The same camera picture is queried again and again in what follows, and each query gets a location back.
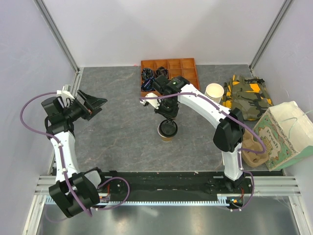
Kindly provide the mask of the black plastic cup lid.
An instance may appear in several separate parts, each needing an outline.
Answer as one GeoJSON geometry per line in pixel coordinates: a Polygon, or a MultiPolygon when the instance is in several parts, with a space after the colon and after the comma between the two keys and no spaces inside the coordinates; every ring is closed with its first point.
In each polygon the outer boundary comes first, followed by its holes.
{"type": "Polygon", "coordinates": [[[164,135],[164,136],[175,136],[178,132],[178,126],[166,126],[165,125],[166,120],[162,121],[157,130],[159,132],[160,135],[164,135]]]}

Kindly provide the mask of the brown paper coffee cup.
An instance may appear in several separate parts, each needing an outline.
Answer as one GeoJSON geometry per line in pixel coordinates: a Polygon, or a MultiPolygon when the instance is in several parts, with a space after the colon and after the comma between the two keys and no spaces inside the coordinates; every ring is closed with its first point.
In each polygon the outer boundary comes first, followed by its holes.
{"type": "Polygon", "coordinates": [[[164,136],[164,135],[160,135],[162,141],[164,142],[169,142],[173,139],[173,136],[164,136]]]}

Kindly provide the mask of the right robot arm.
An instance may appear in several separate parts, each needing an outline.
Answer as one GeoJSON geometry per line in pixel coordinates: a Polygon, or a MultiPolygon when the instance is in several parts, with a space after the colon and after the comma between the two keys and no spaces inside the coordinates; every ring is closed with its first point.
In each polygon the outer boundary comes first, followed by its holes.
{"type": "Polygon", "coordinates": [[[155,113],[165,117],[157,130],[161,137],[171,139],[178,132],[175,123],[179,104],[186,105],[204,117],[214,128],[213,142],[221,150],[224,161],[224,187],[234,193],[242,186],[244,177],[239,160],[239,149],[242,147],[244,128],[239,124],[243,121],[239,109],[230,110],[202,94],[196,87],[182,76],[172,80],[161,75],[153,82],[158,94],[149,93],[146,101],[154,108],[155,113]]]}

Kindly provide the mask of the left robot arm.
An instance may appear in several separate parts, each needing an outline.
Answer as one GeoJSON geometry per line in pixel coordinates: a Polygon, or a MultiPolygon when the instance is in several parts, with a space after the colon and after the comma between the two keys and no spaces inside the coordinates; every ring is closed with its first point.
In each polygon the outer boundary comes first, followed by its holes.
{"type": "Polygon", "coordinates": [[[107,188],[107,180],[100,176],[97,167],[81,172],[75,154],[74,122],[90,120],[107,103],[79,90],[78,97],[70,92],[58,91],[55,97],[44,100],[41,105],[47,116],[45,128],[54,151],[57,166],[56,183],[49,187],[49,195],[64,215],[71,218],[100,202],[99,192],[107,188]]]}

